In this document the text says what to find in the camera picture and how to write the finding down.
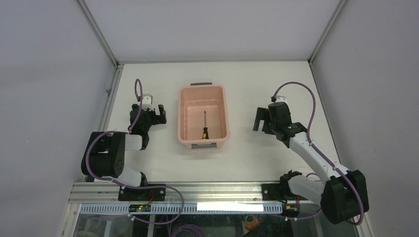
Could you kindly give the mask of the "black yellow screwdriver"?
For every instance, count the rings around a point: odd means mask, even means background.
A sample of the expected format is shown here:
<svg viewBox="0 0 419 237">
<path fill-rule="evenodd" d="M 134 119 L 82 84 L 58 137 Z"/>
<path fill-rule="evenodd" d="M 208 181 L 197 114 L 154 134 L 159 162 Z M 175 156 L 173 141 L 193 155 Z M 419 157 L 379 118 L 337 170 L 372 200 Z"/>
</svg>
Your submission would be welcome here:
<svg viewBox="0 0 419 237">
<path fill-rule="evenodd" d="M 203 140 L 206 140 L 209 138 L 209 132 L 208 132 L 208 127 L 207 127 L 207 113 L 206 111 L 204 111 L 204 127 L 203 127 Z"/>
</svg>

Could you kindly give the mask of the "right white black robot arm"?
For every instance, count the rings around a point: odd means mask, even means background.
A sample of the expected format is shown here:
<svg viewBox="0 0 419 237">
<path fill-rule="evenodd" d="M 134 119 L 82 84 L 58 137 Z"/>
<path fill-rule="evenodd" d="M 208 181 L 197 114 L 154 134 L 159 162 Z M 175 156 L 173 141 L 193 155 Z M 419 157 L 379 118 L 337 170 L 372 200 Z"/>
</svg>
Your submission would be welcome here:
<svg viewBox="0 0 419 237">
<path fill-rule="evenodd" d="M 267 108 L 256 110 L 253 130 L 274 135 L 288 149 L 299 155 L 314 171 L 318 181 L 304 176 L 299 171 L 282 175 L 277 184 L 263 185 L 264 200 L 285 203 L 297 196 L 319 206 L 320 211 L 332 224 L 339 224 L 359 216 L 363 221 L 369 211 L 366 178 L 359 170 L 351 171 L 344 165 L 331 161 L 309 137 L 308 129 L 300 122 L 293 122 L 287 103 L 274 102 Z"/>
</svg>

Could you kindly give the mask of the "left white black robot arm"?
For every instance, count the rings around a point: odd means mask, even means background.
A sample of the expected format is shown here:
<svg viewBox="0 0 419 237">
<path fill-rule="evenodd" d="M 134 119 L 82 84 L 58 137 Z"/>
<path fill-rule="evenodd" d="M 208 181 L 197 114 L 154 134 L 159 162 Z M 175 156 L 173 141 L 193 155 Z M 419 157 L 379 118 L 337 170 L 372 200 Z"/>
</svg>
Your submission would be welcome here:
<svg viewBox="0 0 419 237">
<path fill-rule="evenodd" d="M 149 194 L 146 175 L 125 165 L 125 152 L 147 148 L 150 128 L 167 122 L 164 106 L 159 105 L 158 111 L 157 114 L 151 105 L 140 108 L 139 104 L 132 104 L 129 115 L 133 127 L 128 132 L 92 132 L 81 162 L 82 173 L 130 187 L 132 197 L 146 199 Z"/>
</svg>

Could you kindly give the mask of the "pink plastic bin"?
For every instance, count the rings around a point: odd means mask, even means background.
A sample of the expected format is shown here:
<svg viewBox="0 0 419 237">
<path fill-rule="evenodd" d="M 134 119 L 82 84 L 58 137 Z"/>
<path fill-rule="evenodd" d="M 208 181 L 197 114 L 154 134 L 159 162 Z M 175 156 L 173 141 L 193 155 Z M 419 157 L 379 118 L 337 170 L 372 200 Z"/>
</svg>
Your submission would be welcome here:
<svg viewBox="0 0 419 237">
<path fill-rule="evenodd" d="M 204 111 L 209 138 L 203 140 Z M 179 142 L 190 150 L 221 148 L 230 138 L 224 86 L 211 82 L 192 83 L 179 90 Z"/>
</svg>

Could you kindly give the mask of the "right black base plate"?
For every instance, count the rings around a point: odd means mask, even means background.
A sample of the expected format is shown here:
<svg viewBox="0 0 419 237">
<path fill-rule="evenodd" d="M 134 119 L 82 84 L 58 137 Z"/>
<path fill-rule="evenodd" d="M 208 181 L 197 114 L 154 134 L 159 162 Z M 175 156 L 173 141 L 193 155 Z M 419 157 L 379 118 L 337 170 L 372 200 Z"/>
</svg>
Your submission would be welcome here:
<svg viewBox="0 0 419 237">
<path fill-rule="evenodd" d="M 297 195 L 292 194 L 288 189 L 279 183 L 261 184 L 261 194 L 263 201 L 297 201 Z"/>
</svg>

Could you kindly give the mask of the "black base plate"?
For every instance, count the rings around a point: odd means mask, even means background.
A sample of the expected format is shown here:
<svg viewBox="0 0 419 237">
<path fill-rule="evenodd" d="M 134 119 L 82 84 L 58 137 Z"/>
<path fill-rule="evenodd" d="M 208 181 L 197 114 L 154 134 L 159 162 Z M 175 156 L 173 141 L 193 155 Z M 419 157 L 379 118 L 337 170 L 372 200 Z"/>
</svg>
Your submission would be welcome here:
<svg viewBox="0 0 419 237">
<path fill-rule="evenodd" d="M 166 198 L 166 186 L 157 185 L 150 186 L 149 189 L 130 189 L 120 188 L 118 194 L 118 201 L 165 201 Z"/>
<path fill-rule="evenodd" d="M 261 194 L 263 201 L 297 201 L 297 195 L 292 194 L 288 189 L 279 183 L 261 184 Z"/>
</svg>

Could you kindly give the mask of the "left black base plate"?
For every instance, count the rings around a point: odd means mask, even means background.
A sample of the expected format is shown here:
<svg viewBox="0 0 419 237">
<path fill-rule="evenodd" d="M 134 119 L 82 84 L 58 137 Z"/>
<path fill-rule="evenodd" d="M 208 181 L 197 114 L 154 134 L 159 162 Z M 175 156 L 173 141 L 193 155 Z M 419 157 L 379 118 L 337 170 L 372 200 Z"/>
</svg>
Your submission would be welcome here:
<svg viewBox="0 0 419 237">
<path fill-rule="evenodd" d="M 157 185 L 150 186 L 149 189 L 130 189 L 120 188 L 118 194 L 118 201 L 165 201 L 166 198 L 166 186 Z"/>
</svg>

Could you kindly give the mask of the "aluminium frame rail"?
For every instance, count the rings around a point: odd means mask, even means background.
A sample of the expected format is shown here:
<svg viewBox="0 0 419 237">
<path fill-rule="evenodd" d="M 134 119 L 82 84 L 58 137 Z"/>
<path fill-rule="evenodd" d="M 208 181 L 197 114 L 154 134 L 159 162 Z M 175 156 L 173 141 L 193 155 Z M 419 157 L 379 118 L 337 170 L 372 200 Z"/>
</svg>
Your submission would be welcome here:
<svg viewBox="0 0 419 237">
<path fill-rule="evenodd" d="M 263 200 L 262 182 L 163 182 L 181 192 L 185 203 L 237 202 L 257 203 Z M 68 203 L 117 203 L 120 187 L 109 182 L 75 182 Z"/>
</svg>

